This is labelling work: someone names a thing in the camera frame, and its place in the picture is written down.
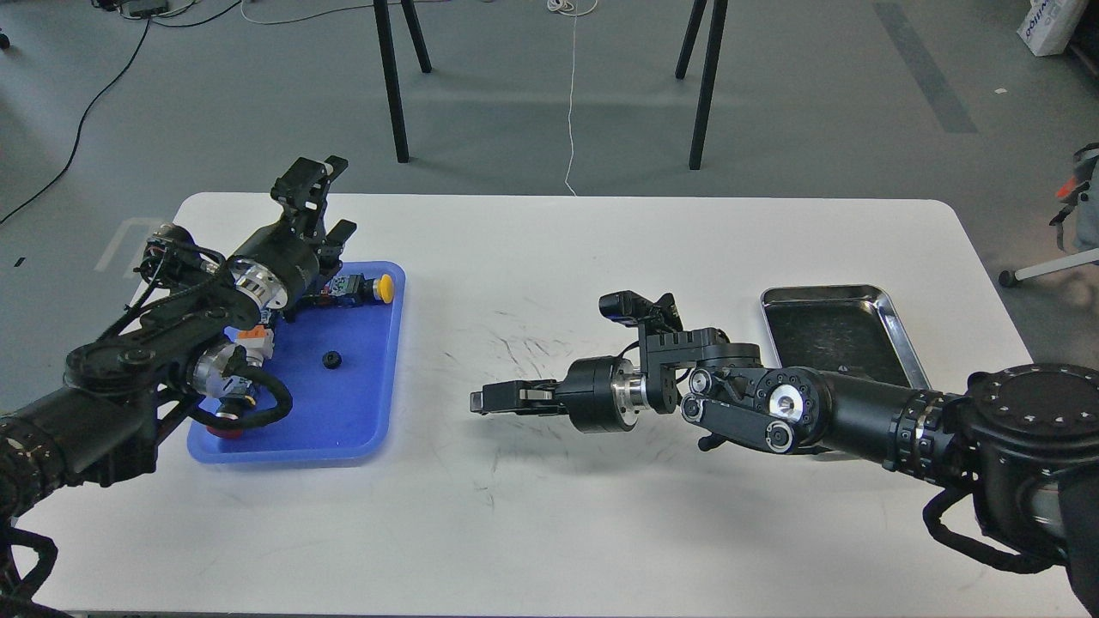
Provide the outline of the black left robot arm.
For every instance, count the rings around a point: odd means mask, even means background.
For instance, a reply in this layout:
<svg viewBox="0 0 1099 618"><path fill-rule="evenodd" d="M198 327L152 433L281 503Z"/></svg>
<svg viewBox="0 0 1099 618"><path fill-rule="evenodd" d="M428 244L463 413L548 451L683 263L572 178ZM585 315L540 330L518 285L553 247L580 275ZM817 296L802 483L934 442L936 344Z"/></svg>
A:
<svg viewBox="0 0 1099 618"><path fill-rule="evenodd" d="M295 161L271 186L282 216L230 257L197 245L184 227L158 228L137 271L168 296L140 297L97 340L73 349L59 390L3 413L4 617L58 615L33 602L58 547L16 529L16 517L65 486L107 488L154 472L158 446L185 418L243 430L290 413L288 387L251 364L225 329L258 325L264 310L295 306L341 269L356 227L342 220L326 231L325 209L346 168L336 155Z"/></svg>

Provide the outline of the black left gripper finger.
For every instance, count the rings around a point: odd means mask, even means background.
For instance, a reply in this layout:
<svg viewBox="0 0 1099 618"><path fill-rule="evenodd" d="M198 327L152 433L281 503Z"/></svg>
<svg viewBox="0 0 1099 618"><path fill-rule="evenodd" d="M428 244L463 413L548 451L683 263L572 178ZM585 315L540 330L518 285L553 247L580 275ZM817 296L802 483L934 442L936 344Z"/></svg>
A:
<svg viewBox="0 0 1099 618"><path fill-rule="evenodd" d="M345 172L349 161L330 155L319 163L299 157L271 185L270 198L282 207L280 223L300 239L325 239L325 211L331 184Z"/></svg>
<svg viewBox="0 0 1099 618"><path fill-rule="evenodd" d="M357 228L357 224L349 220L340 220L338 223L328 232L321 244L319 244L315 251L315 257L319 263L319 273L318 277L313 282L313 285L311 285L311 290L313 293L319 293L319 290L328 285L333 277L337 276L338 271L343 267L341 256L345 249L345 244L349 241L349 236L355 233Z"/></svg>

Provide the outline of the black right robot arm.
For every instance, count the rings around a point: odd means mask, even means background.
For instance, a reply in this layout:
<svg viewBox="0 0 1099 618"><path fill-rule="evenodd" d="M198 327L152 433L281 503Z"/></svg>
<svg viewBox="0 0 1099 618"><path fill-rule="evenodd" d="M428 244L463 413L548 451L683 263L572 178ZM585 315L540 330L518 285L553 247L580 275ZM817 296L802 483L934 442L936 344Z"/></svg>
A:
<svg viewBox="0 0 1099 618"><path fill-rule="evenodd" d="M565 415L581 432L628 432L644 410L701 427L700 450L839 452L939 486L923 509L939 543L997 570L1066 570L1096 615L1096 373L1031 364L969 377L964 394L804 367L766 368L725 332L640 328L640 366L574 361L565 379L471 391L479 415Z"/></svg>

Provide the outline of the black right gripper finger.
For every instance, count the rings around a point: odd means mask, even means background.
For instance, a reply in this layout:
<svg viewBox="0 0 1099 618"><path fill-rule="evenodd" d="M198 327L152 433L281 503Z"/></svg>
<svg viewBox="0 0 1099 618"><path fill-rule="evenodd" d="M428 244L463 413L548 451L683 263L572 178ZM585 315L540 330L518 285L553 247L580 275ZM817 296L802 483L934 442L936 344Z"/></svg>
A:
<svg viewBox="0 0 1099 618"><path fill-rule="evenodd" d="M484 385L484 402L544 402L552 400L560 382L501 382Z"/></svg>
<svg viewBox="0 0 1099 618"><path fill-rule="evenodd" d="M564 407L547 391L518 391L491 395L490 391L471 391L470 411L479 415L519 415L519 417L556 417L564 415Z"/></svg>

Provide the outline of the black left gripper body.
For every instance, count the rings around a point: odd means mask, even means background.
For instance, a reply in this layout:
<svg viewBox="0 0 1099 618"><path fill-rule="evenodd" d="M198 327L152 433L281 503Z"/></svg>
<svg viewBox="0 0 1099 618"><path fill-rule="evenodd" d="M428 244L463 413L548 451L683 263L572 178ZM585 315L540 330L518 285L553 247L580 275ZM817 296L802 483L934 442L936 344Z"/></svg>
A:
<svg viewBox="0 0 1099 618"><path fill-rule="evenodd" d="M287 308L306 294L319 274L309 243L284 223L260 227L227 260L235 288L259 308Z"/></svg>

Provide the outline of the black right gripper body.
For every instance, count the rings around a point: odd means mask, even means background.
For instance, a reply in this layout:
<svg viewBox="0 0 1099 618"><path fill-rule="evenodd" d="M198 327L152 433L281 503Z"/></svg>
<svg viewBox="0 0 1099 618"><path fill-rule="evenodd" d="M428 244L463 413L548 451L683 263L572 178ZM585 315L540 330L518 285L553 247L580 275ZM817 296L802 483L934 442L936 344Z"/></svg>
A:
<svg viewBox="0 0 1099 618"><path fill-rule="evenodd" d="M556 401L581 432L629 432L647 409L645 376L624 357L580 358L556 387Z"/></svg>

